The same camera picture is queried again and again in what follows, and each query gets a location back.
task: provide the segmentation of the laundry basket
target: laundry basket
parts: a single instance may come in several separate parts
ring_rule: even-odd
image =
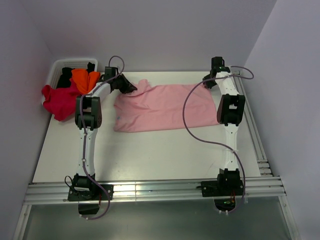
[[[87,69],[89,62],[95,64],[94,70],[97,71],[98,61],[94,58],[68,58],[55,61],[46,81],[46,85],[50,85],[55,89],[62,74],[62,68]],[[45,97],[42,96],[41,103],[43,104],[44,101]]]

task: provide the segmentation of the wire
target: wire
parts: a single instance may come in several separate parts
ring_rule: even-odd
[[[230,68],[240,68],[240,69],[244,69],[244,70],[247,70],[250,74],[251,74],[251,77],[245,77],[245,76],[241,76],[241,75],[238,75],[238,74],[230,74],[230,75],[227,75],[227,76],[224,76],[224,77],[213,77],[213,78],[209,78],[209,79],[206,79],[206,80],[203,80],[199,83],[197,83],[192,89],[191,91],[188,93],[188,95],[186,96],[185,98],[185,101],[184,101],[184,104],[183,104],[183,108],[182,108],[182,120],[183,120],[183,124],[184,124],[184,127],[185,129],[187,130],[187,132],[196,140],[200,141],[200,142],[203,142],[203,143],[206,143],[206,144],[215,144],[215,145],[220,145],[220,146],[223,146],[229,150],[231,150],[231,152],[233,152],[233,154],[235,155],[240,167],[241,167],[241,170],[242,170],[242,175],[243,175],[243,193],[242,193],[242,196],[241,196],[241,201],[239,204],[237,204],[234,209],[232,209],[231,211],[229,211],[229,213],[232,213],[234,212],[236,209],[238,209],[238,207],[243,203],[244,201],[244,197],[246,195],[246,174],[245,174],[245,169],[244,169],[244,166],[242,165],[242,162],[237,154],[237,152],[230,146],[222,143],[222,142],[217,142],[217,141],[208,141],[208,140],[203,140],[197,136],[195,136],[191,131],[190,129],[188,128],[187,126],[187,123],[186,123],[186,118],[185,118],[185,111],[186,111],[186,105],[187,105],[187,101],[190,97],[190,95],[194,92],[194,90],[199,87],[199,85],[203,84],[203,83],[206,83],[206,82],[209,82],[209,81],[214,81],[216,79],[226,79],[226,78],[229,78],[229,77],[238,77],[238,78],[242,78],[242,79],[253,79],[255,77],[254,73],[249,70],[248,68],[246,67],[243,67],[243,66],[230,66]]]
[[[71,184],[72,184],[72,178],[71,178],[70,176],[65,176],[65,177],[64,177],[64,183],[69,187],[69,189],[72,189],[73,191],[75,191],[74,187],[73,187],[73,186],[70,186],[70,185],[67,183],[67,178],[70,179]]]
[[[100,84],[97,88],[95,88],[91,93],[84,94],[84,95],[82,95],[81,98],[80,98],[80,118],[81,118],[81,122],[82,122],[82,126],[83,126],[83,131],[84,131],[84,136],[83,136],[83,149],[82,149],[82,161],[83,161],[83,162],[82,162],[82,167],[83,167],[84,173],[85,173],[85,175],[87,176],[87,178],[90,179],[91,182],[93,182],[95,185],[97,185],[97,186],[105,193],[105,195],[106,195],[107,198],[108,198],[108,205],[107,205],[107,207],[106,207],[106,209],[104,210],[103,213],[101,213],[101,214],[98,215],[98,216],[94,216],[94,217],[81,216],[81,217],[83,217],[83,218],[85,218],[85,219],[87,219],[87,220],[95,220],[95,219],[99,219],[99,218],[103,217],[103,216],[107,213],[107,211],[108,211],[108,209],[109,209],[109,207],[110,207],[110,200],[111,200],[111,198],[110,198],[110,195],[109,195],[109,193],[107,192],[107,190],[105,190],[97,181],[95,181],[95,180],[88,174],[88,171],[87,171],[87,169],[86,169],[86,163],[85,163],[85,161],[86,161],[87,128],[86,128],[86,123],[85,123],[85,119],[84,119],[84,113],[83,113],[83,109],[82,109],[82,108],[83,108],[83,100],[84,100],[84,97],[85,97],[85,96],[92,96],[92,95],[93,95],[99,88],[101,88],[103,85],[110,83],[112,80],[116,79],[117,77],[119,77],[119,76],[122,74],[122,72],[123,72],[124,69],[125,69],[125,61],[122,59],[122,57],[117,56],[117,55],[114,55],[114,56],[112,56],[112,57],[110,58],[110,60],[109,60],[109,63],[108,63],[109,66],[110,66],[111,60],[114,59],[114,58],[118,58],[118,59],[120,59],[120,60],[122,61],[122,69],[121,69],[121,71],[120,71],[117,75],[115,75],[114,77],[112,77],[112,78],[104,81],[104,82],[103,82],[102,84]]]
[[[88,179],[91,180],[91,182],[93,182],[95,185],[97,185],[106,195],[106,197],[108,198],[108,205],[106,206],[106,209],[104,210],[103,213],[101,213],[100,215],[98,216],[93,216],[93,217],[87,217],[87,216],[83,216],[81,215],[82,218],[86,219],[86,220],[96,220],[96,219],[99,219],[99,218],[102,218],[109,210],[109,207],[110,207],[110,201],[111,201],[111,198],[110,198],[110,195],[109,193],[107,192],[106,189],[104,189],[103,186],[101,186],[96,180],[94,180],[90,175],[89,173],[87,172],[87,169],[86,169],[86,163],[83,162],[82,163],[82,167],[83,167],[83,170],[84,170],[84,173],[85,175],[88,177]]]
[[[231,193],[231,196],[230,196],[230,200],[231,200],[232,203],[234,203],[235,199],[236,199],[236,193],[235,193],[235,190],[232,190],[232,193]]]

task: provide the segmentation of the gray wall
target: gray wall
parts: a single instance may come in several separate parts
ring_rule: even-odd
[[[48,122],[41,88],[52,55],[17,0],[0,3],[0,238],[11,239]]]
[[[120,55],[126,71],[244,65],[276,0],[21,0],[58,58]]]
[[[320,238],[320,1],[278,0],[245,66],[263,146],[303,239]]]

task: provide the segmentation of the glass panel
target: glass panel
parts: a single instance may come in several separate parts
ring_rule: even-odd
[[[88,221],[78,217],[76,204],[35,205],[23,239],[290,239],[278,197],[249,198],[229,216],[213,204],[212,199],[111,203],[104,217]]]

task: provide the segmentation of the pink t-shirt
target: pink t-shirt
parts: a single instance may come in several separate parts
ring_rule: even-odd
[[[169,84],[151,87],[148,80],[135,84],[137,90],[117,96],[114,107],[116,132],[136,133],[183,129],[182,108],[195,84]],[[198,86],[185,107],[185,121],[189,128],[218,124],[217,111],[211,93]]]

